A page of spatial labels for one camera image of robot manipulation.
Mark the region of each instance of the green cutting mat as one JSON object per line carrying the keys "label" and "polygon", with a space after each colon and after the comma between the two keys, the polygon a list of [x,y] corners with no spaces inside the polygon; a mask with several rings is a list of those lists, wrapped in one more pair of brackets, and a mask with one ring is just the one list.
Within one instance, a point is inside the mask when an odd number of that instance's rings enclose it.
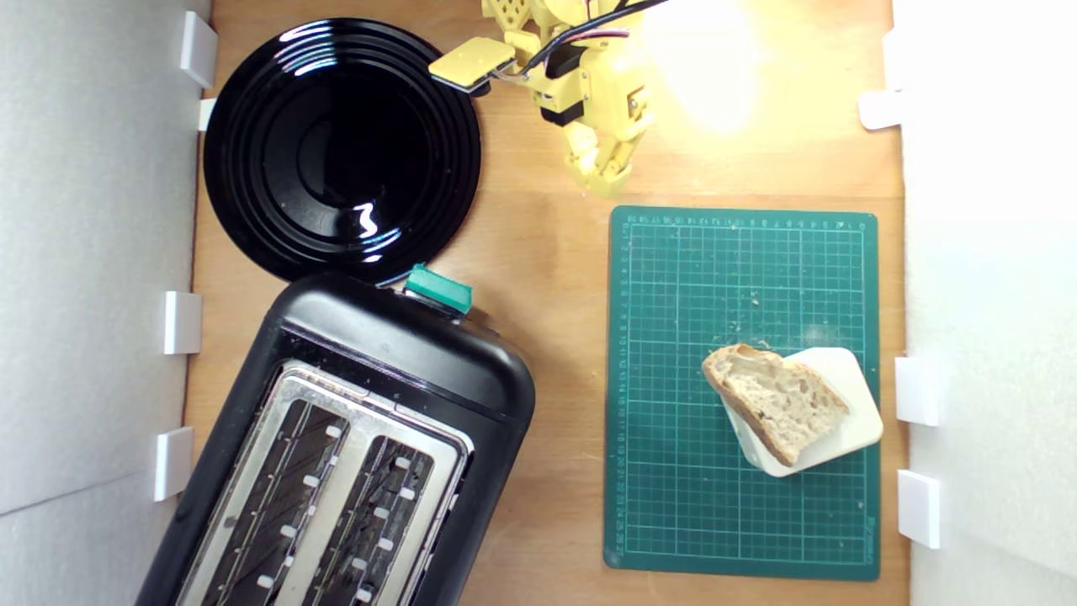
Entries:
{"label": "green cutting mat", "polygon": [[875,216],[621,206],[610,250],[606,563],[877,579],[878,445],[771,478],[700,374],[737,342],[845,348],[878,403]]}

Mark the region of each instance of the bread slice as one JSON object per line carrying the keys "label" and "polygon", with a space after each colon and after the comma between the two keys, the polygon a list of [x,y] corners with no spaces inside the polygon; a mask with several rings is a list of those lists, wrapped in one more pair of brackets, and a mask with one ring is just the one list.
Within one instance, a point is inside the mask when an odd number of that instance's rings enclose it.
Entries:
{"label": "bread slice", "polygon": [[814,370],[743,343],[708,356],[703,376],[785,467],[849,415]]}

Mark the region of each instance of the white ceramic dish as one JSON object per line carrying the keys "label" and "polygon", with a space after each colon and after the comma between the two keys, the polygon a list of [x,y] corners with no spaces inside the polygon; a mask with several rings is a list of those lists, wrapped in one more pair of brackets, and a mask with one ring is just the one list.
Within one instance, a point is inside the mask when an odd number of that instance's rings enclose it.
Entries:
{"label": "white ceramic dish", "polygon": [[849,406],[849,417],[829,434],[800,453],[796,465],[785,467],[767,451],[747,423],[723,400],[726,414],[733,426],[741,450],[747,461],[774,478],[802,471],[839,456],[861,450],[882,439],[882,418],[876,408],[871,391],[856,357],[841,348],[813,348],[787,356],[817,372],[826,384]]}

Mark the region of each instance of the black plate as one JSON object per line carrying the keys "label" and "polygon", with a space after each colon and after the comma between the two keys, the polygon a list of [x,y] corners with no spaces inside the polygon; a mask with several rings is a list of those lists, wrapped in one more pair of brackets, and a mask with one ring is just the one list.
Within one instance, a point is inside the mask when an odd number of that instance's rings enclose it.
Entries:
{"label": "black plate", "polygon": [[480,165],[471,98],[426,71],[438,56],[356,18],[306,24],[252,53],[206,132],[206,186],[233,241],[286,280],[333,269],[381,284],[437,254]]}

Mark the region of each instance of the bread crust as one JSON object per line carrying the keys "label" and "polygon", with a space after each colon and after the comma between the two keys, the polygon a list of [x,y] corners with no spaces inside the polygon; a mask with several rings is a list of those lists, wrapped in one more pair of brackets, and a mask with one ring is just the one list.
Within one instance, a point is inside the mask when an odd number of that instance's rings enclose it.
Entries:
{"label": "bread crust", "polygon": [[[738,354],[738,353],[746,353],[742,355],[761,355],[765,358],[778,358],[779,362],[785,364],[784,361],[781,360],[781,356],[779,356],[778,354],[774,354],[772,352],[760,352],[752,348],[751,346],[746,346],[744,343],[738,343],[737,346],[730,346],[728,348],[723,348],[721,350],[717,350],[713,352],[710,356],[708,356],[707,360],[703,361],[703,377],[707,378],[707,382],[711,384],[711,387],[713,387],[715,392],[722,395],[723,401],[725,401],[725,404],[728,405],[729,408],[731,408],[733,412],[736,412],[738,417],[744,420],[744,423],[746,423],[749,427],[752,428],[752,432],[756,435],[756,437],[759,438],[759,441],[763,442],[763,446],[767,449],[767,452],[773,455],[773,457],[778,460],[778,462],[784,465],[785,467],[793,467],[796,464],[796,460],[791,460],[785,453],[783,453],[781,450],[778,449],[778,446],[771,438],[770,433],[767,432],[763,423],[760,423],[759,419],[757,419],[752,413],[752,409],[747,406],[747,403],[745,403],[742,398],[740,398],[733,392],[733,390],[726,384],[724,378],[717,377],[713,370],[714,367],[713,362],[715,360],[729,354]],[[844,409],[847,414],[849,413],[849,407],[844,404],[844,401],[842,401],[841,397],[838,396],[833,390],[830,390],[830,386],[828,386],[826,382],[819,377],[819,374],[816,374],[815,371],[803,365],[796,365],[796,366],[806,370],[808,374],[814,376],[815,379],[819,380],[819,385],[822,387],[822,390],[824,390],[827,393],[829,397],[833,398],[833,401],[836,403],[838,406],[840,406],[842,409]]]}

